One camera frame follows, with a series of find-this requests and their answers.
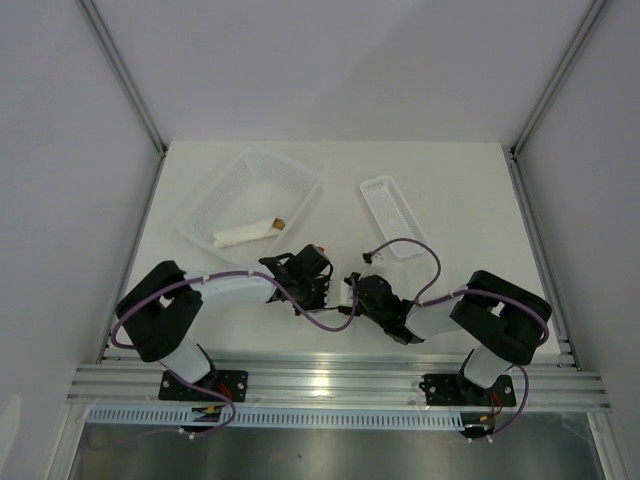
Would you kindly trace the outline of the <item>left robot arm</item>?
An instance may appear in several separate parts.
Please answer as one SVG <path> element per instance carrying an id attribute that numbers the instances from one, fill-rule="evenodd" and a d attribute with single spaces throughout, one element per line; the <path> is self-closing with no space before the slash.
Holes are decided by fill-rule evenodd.
<path id="1" fill-rule="evenodd" d="M 196 317 L 205 310 L 273 302 L 288 302 L 297 314 L 322 310 L 333 271 L 324 250 L 313 244 L 214 274 L 163 261 L 117 304 L 111 340 L 177 374 L 192 398 L 204 400 L 215 392 L 217 374 L 204 349 L 188 337 Z"/>

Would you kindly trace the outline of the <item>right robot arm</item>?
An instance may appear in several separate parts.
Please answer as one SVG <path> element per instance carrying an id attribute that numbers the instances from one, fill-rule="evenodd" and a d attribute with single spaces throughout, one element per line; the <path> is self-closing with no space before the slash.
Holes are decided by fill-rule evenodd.
<path id="1" fill-rule="evenodd" d="M 468 403 L 489 396 L 510 367 L 530 364 L 549 339 L 551 305 L 485 270 L 474 272 L 462 288 L 425 302 L 400 298 L 378 274 L 354 273 L 344 283 L 352 289 L 356 313 L 401 345 L 457 330 L 473 337 L 478 346 L 456 380 L 458 395 Z"/>

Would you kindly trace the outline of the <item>white paper napkin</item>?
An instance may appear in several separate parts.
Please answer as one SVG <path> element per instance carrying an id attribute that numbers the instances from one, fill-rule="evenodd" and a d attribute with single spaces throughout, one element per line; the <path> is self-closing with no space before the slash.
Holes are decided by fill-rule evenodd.
<path id="1" fill-rule="evenodd" d="M 331 283 L 327 294 L 327 309 L 338 307 L 350 308 L 353 304 L 353 287 L 349 279 L 335 280 Z"/>

